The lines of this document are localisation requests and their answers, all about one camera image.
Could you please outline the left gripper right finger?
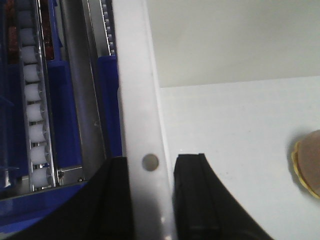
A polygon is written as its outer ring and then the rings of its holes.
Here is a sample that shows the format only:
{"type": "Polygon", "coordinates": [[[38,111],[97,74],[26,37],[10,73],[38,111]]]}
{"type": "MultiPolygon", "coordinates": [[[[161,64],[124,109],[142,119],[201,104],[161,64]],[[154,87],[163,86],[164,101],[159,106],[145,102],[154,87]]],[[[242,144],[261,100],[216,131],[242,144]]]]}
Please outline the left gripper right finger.
{"type": "Polygon", "coordinates": [[[174,212],[180,240],[271,239],[222,184],[203,153],[176,159],[174,212]]]}

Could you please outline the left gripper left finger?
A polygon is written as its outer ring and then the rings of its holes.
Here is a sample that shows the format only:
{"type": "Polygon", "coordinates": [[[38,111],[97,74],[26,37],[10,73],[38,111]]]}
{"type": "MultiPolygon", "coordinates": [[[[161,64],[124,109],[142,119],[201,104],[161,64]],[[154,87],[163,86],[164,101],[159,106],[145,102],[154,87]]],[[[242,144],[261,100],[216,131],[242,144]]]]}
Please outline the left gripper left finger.
{"type": "Polygon", "coordinates": [[[86,183],[0,203],[4,240],[133,240],[128,163],[108,159],[86,183]]]}

